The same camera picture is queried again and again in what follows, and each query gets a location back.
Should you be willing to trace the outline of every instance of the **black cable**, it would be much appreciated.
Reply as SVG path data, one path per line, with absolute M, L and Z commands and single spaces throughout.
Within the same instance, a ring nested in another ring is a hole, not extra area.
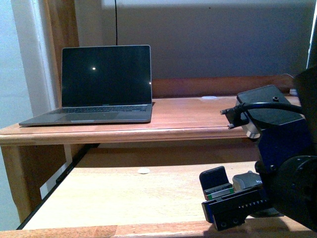
M 294 113 L 303 114 L 302 107 L 295 106 L 289 103 L 240 103 L 233 108 L 221 110 L 221 115 L 226 115 L 229 121 L 229 129 L 233 129 L 237 126 L 248 124 L 249 120 L 241 119 L 241 114 L 251 109 L 280 109 L 284 111 L 290 111 Z
M 303 114 L 302 107 L 292 105 L 289 103 L 241 103 L 234 108 L 236 113 L 243 113 L 251 109 L 280 109 L 284 111 L 290 111 L 294 113 Z
M 115 9 L 115 45 L 118 45 L 118 15 L 117 15 L 117 0 L 114 0 Z

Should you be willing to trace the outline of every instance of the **laptop keyboard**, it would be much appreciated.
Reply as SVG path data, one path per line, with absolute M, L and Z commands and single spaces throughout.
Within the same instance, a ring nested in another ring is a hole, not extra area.
M 63 108 L 53 113 L 107 113 L 107 112 L 145 112 L 147 105 L 136 106 L 106 106 L 106 107 L 85 107 L 85 108 Z

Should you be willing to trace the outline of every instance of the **gray wall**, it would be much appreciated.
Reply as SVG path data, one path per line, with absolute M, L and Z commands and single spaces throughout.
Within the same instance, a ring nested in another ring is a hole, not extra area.
M 113 2 L 75 1 L 81 46 L 115 44 Z M 151 45 L 153 78 L 306 68 L 315 0 L 117 2 L 118 43 Z

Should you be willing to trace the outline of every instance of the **cable connector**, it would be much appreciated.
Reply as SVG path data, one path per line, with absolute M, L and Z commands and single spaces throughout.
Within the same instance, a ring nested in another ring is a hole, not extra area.
M 225 115 L 229 121 L 228 129 L 233 129 L 249 123 L 249 120 L 243 115 L 243 103 L 220 111 L 221 115 Z

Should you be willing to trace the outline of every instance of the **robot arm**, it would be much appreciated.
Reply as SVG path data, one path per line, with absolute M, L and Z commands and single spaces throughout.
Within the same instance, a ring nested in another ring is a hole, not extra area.
M 295 85 L 302 108 L 269 85 L 239 93 L 237 105 L 220 112 L 229 129 L 242 126 L 257 139 L 261 158 L 255 169 L 262 183 L 233 192 L 224 168 L 201 173 L 203 210 L 217 230 L 241 225 L 248 215 L 274 207 L 317 232 L 317 67 L 296 76 Z

